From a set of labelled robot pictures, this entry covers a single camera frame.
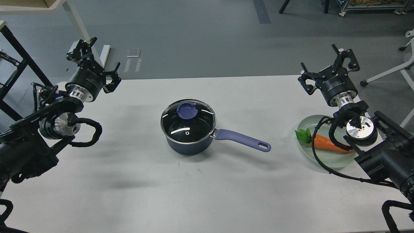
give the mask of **dark blue pot body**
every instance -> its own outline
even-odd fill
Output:
[[[195,144],[179,144],[176,142],[173,142],[169,138],[167,138],[167,142],[170,145],[170,147],[175,150],[176,152],[183,154],[183,155],[196,155],[203,150],[207,149],[207,147],[211,144],[213,141],[212,137],[208,137],[204,139],[203,141],[199,141]]]

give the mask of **gray floor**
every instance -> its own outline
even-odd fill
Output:
[[[410,49],[397,49],[408,42],[404,35],[414,27],[413,13],[350,11],[342,18],[338,8],[323,14],[318,0],[293,0],[280,15],[283,0],[264,0],[271,23],[260,24],[253,2],[74,0],[89,34],[98,37],[98,50],[104,44],[112,46],[106,69],[120,61],[123,79],[291,75],[300,73],[300,62],[310,71],[319,71],[333,64],[336,55],[331,44],[335,43],[355,52],[361,70],[350,77],[371,114],[380,110],[399,124],[414,107],[414,92],[399,72],[365,88],[359,86],[361,80],[403,63]],[[76,64],[65,55],[78,36],[63,9],[53,15],[0,18],[52,83],[66,81],[73,74]],[[4,39],[0,39],[0,48],[13,55]],[[142,50],[137,72],[137,59],[126,71],[129,49]],[[0,68],[3,82],[10,67],[0,61]],[[28,86],[32,79],[30,73],[25,74],[15,94],[20,96],[9,97],[23,115],[32,109]],[[3,119],[2,129],[12,122]],[[407,129],[414,132],[412,121]]]

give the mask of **handle hole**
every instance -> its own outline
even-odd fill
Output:
[[[268,149],[269,148],[266,144],[261,143],[261,142],[259,142],[259,147],[261,147],[263,149]]]

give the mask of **green leaf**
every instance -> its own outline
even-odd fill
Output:
[[[302,141],[304,143],[310,143],[312,141],[312,139],[311,139],[311,137],[308,136],[307,130],[306,131],[304,129],[295,130],[296,138],[299,141]]]
[[[309,138],[312,138],[311,130],[310,130],[309,128],[307,128],[307,129],[306,129],[306,135],[307,135]]]

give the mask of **purple pot handle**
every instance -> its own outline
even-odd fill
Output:
[[[232,141],[241,143],[246,146],[250,146],[254,149],[257,149],[263,152],[269,152],[270,149],[272,148],[269,143],[257,140],[255,138],[246,136],[241,133],[237,133],[237,132],[227,130],[227,129],[215,129],[215,130],[219,131],[215,137],[216,140],[232,140]]]

